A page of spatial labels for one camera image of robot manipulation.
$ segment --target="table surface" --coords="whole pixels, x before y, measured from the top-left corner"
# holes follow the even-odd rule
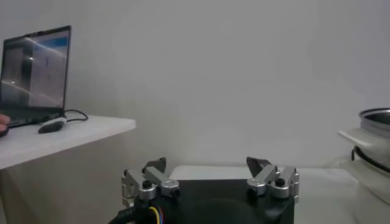
[[[68,123],[54,133],[39,135],[39,128],[40,125],[13,128],[0,139],[0,169],[132,130],[135,120],[89,116],[85,122]]]
[[[300,168],[299,203],[295,223],[356,224],[353,202],[358,182],[342,169]],[[171,176],[176,180],[247,179],[247,167],[179,166]]]

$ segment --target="silver metal container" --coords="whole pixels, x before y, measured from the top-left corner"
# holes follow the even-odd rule
[[[390,108],[362,111],[360,119],[360,127],[362,129],[390,139]]]

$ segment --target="metal bracket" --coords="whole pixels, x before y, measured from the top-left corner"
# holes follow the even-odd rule
[[[160,186],[163,196],[177,198],[180,195],[179,182],[169,179],[155,167],[147,167],[145,169],[145,177]]]
[[[266,185],[273,181],[278,176],[277,167],[274,165],[267,165],[257,176],[247,180],[249,189],[253,190],[255,196],[261,196],[266,193]]]
[[[156,197],[156,185],[146,180],[136,170],[126,170],[121,181],[123,199],[133,198],[138,195],[141,200],[148,201]]]
[[[286,167],[278,179],[271,183],[271,194],[275,198],[288,198],[290,195],[298,201],[299,173],[295,167]]]

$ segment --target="laptop keyboard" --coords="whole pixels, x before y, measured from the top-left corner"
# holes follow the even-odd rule
[[[42,111],[22,111],[22,110],[2,110],[2,114],[11,118],[11,121],[20,121],[28,118],[42,117],[49,115],[47,112]]]

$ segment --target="black cable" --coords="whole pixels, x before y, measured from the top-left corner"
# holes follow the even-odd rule
[[[352,149],[352,151],[351,151],[351,160],[352,161],[355,160],[355,149]]]
[[[120,210],[118,215],[113,218],[108,224],[125,224],[129,222],[133,222],[136,219],[136,215],[134,213],[134,208],[126,208]]]
[[[81,112],[81,111],[79,111],[79,110],[65,110],[65,111],[63,112],[63,117],[67,118],[66,115],[65,115],[65,113],[67,113],[67,112],[76,112],[76,113],[79,113],[79,114],[81,114],[81,115],[84,116],[84,118],[69,119],[69,120],[67,120],[67,122],[72,122],[72,121],[86,121],[86,120],[88,120],[88,115],[86,115],[85,113],[83,113],[83,112]]]
[[[366,154],[363,153],[363,151],[355,146],[353,148],[353,151],[356,153],[356,155],[358,155],[361,159],[363,159],[365,162],[373,165],[374,167],[378,168],[378,169],[381,169],[387,173],[390,173],[390,168],[388,168],[387,166],[384,166],[378,162],[376,162],[375,160],[373,160],[372,158],[368,157]]]

